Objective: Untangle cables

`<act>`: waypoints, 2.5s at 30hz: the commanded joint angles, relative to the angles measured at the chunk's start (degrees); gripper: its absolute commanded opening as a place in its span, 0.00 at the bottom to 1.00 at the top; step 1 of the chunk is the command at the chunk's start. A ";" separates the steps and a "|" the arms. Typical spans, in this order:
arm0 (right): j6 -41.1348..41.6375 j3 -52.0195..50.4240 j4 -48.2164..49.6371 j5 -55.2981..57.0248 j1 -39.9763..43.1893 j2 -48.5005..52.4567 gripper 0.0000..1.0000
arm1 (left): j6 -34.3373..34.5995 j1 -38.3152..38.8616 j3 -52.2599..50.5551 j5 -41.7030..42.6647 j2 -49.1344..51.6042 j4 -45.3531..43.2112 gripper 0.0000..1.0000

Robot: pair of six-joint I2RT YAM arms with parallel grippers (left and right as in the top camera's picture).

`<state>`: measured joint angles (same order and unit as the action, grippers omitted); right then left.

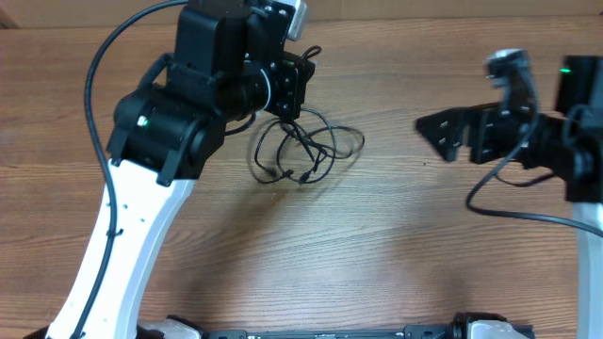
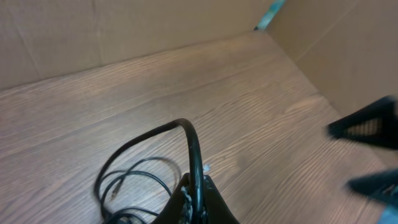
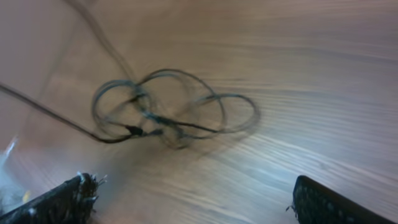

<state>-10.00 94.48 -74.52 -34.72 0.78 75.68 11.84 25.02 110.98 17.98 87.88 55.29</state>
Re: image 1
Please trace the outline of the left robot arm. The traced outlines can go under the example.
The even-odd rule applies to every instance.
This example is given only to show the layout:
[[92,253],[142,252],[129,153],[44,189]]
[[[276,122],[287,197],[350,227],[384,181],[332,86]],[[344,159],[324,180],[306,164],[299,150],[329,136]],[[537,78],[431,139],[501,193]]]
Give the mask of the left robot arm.
[[142,297],[173,220],[206,160],[260,111],[292,122],[315,67],[285,50],[303,1],[183,1],[175,47],[114,111],[96,145],[106,186],[72,290],[40,338],[199,338],[178,316],[140,323]]

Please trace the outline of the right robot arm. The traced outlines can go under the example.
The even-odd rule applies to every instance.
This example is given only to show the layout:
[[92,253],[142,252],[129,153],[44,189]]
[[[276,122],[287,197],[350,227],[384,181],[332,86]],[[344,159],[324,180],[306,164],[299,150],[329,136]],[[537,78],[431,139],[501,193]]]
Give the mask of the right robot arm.
[[[577,232],[579,313],[577,336],[602,335],[602,59],[566,56],[555,110],[540,110],[530,58],[521,49],[505,49],[485,61],[486,75],[504,90],[500,101],[453,107],[416,120],[416,130],[447,162],[460,147],[475,164],[496,161],[465,198],[467,209],[484,216],[554,223]],[[528,212],[486,209],[474,205],[477,193],[498,178],[507,164],[549,173],[527,186],[560,178],[573,216],[561,218]]]

